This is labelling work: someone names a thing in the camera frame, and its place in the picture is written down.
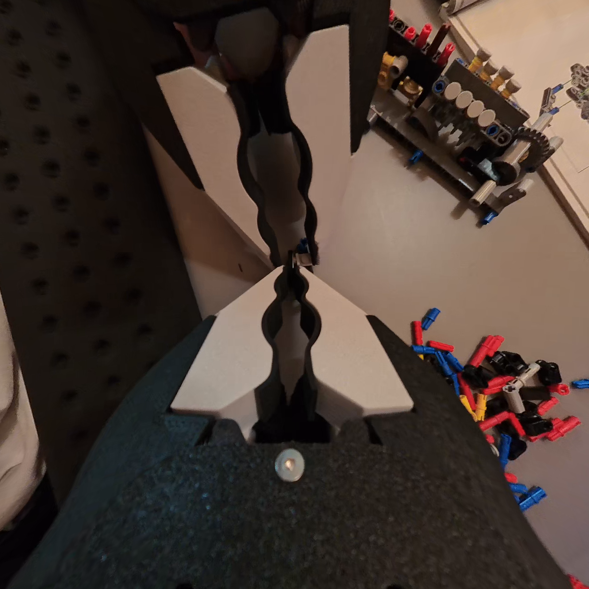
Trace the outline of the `pile of lego pins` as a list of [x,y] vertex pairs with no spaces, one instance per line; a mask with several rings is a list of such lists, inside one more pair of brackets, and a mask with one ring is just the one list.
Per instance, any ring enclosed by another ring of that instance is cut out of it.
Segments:
[[505,339],[493,334],[482,338],[468,362],[462,363],[454,345],[424,338],[439,315],[433,307],[411,322],[411,347],[457,395],[498,458],[520,512],[527,512],[541,504],[547,492],[519,482],[509,471],[510,463],[530,443],[556,442],[581,426],[577,416],[559,418],[550,412],[572,389],[587,391],[588,379],[566,383],[558,364],[543,359],[526,362],[520,354],[503,349]]

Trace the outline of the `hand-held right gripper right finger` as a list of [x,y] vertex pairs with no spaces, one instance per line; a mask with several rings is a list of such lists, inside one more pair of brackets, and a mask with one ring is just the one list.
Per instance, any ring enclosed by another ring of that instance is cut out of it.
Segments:
[[310,347],[316,412],[341,429],[347,421],[410,411],[414,402],[367,314],[310,271],[301,268],[300,275],[304,302],[320,320]]

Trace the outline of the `lego instruction booklet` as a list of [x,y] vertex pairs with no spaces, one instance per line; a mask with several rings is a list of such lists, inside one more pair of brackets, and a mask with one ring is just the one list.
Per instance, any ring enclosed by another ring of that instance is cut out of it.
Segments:
[[588,241],[588,1],[446,1],[440,16],[465,56],[485,48],[514,71],[532,121],[552,92],[547,134],[564,143],[542,172]]

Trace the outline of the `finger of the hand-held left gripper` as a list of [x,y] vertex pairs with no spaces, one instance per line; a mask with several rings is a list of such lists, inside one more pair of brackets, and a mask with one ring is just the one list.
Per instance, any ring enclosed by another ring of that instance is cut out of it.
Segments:
[[276,234],[248,162],[243,100],[237,95],[234,102],[227,83],[195,67],[166,72],[156,80],[204,192],[261,260],[279,267]]
[[284,91],[300,154],[298,190],[313,264],[328,245],[352,165],[349,57],[349,26],[338,25],[308,34],[286,67]]

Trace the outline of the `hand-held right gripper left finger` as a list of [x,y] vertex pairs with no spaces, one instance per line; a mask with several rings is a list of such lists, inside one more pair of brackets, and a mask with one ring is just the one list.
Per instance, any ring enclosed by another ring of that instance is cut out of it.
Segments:
[[242,431],[272,417],[285,398],[276,335],[288,290],[281,266],[215,315],[172,412],[230,419]]

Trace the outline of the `grey lego chassis assembly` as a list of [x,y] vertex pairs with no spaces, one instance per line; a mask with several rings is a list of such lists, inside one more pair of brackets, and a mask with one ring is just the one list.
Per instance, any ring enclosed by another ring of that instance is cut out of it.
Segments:
[[412,150],[407,167],[431,163],[481,211],[489,225],[509,205],[524,198],[531,174],[563,145],[547,132],[558,108],[557,88],[548,88],[540,115],[514,100],[521,85],[508,67],[498,68],[479,48],[470,61],[451,59],[455,44],[442,47],[452,25],[436,34],[419,31],[389,11],[387,45],[367,129],[379,127]]

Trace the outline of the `black lego beam blue pins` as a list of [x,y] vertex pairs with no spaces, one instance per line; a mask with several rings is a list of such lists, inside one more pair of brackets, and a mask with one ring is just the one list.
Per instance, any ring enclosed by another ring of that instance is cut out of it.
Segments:
[[300,241],[298,242],[298,244],[294,248],[292,248],[288,251],[287,259],[286,259],[287,282],[289,285],[289,289],[293,293],[294,298],[296,298],[297,300],[300,300],[302,295],[304,294],[304,291],[306,288],[305,282],[303,281],[303,277],[300,274],[300,270],[306,269],[311,274],[313,274],[314,273],[314,270],[313,270],[314,266],[312,268],[298,266],[296,264],[296,258],[295,258],[296,252],[310,253],[310,255],[312,256],[314,266],[316,264],[314,263],[315,259],[313,258],[313,255],[312,255],[309,240],[306,237],[301,238]]

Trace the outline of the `person's left hand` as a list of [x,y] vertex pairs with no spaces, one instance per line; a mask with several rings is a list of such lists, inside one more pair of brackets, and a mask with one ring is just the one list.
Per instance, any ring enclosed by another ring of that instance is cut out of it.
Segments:
[[174,27],[184,38],[196,67],[205,68],[209,58],[218,54],[215,41],[217,21],[202,19],[189,23],[174,22]]

